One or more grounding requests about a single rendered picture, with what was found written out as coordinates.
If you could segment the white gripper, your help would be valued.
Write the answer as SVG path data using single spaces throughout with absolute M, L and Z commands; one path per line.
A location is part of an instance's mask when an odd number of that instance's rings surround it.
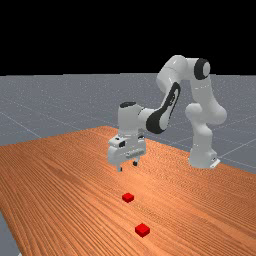
M 138 166 L 141 156 L 146 154 L 146 141 L 142 133 L 121 137 L 114 136 L 108 141 L 108 162 L 122 172 L 121 164 L 133 159 L 133 166 Z

